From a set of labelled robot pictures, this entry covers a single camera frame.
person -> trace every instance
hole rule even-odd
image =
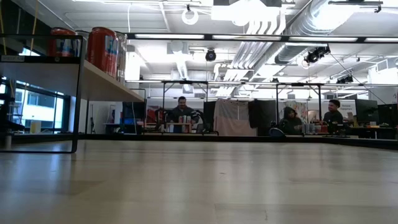
[[[323,116],[324,123],[333,123],[333,124],[343,124],[343,115],[338,111],[340,107],[340,101],[338,100],[330,100],[329,101],[329,112],[326,112]]]
[[[178,106],[175,107],[169,114],[168,122],[173,121],[174,123],[179,122],[179,117],[180,116],[187,116],[191,117],[191,113],[194,112],[195,110],[187,106],[187,99],[184,96],[180,96],[178,98]],[[191,124],[194,125],[199,121],[199,116],[196,116],[195,118],[191,119]],[[180,133],[181,132],[181,126],[174,126],[174,132],[175,133]]]
[[[279,128],[285,134],[301,134],[302,124],[293,108],[288,106],[284,108],[284,118],[280,121]]]

red container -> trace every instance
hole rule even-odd
[[[51,35],[77,35],[75,31],[55,27]],[[55,39],[50,40],[48,56],[51,57],[79,57],[79,40],[76,39]]]
[[[88,38],[87,60],[116,78],[118,61],[118,38],[116,33],[103,27],[94,27]]]

shelf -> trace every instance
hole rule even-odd
[[[52,57],[24,57],[0,62],[0,74],[13,80],[76,96],[79,64],[76,60]],[[81,98],[90,101],[143,102],[143,97],[85,61]]]

computer monitor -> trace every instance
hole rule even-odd
[[[376,100],[355,100],[358,123],[379,123],[379,108]]]

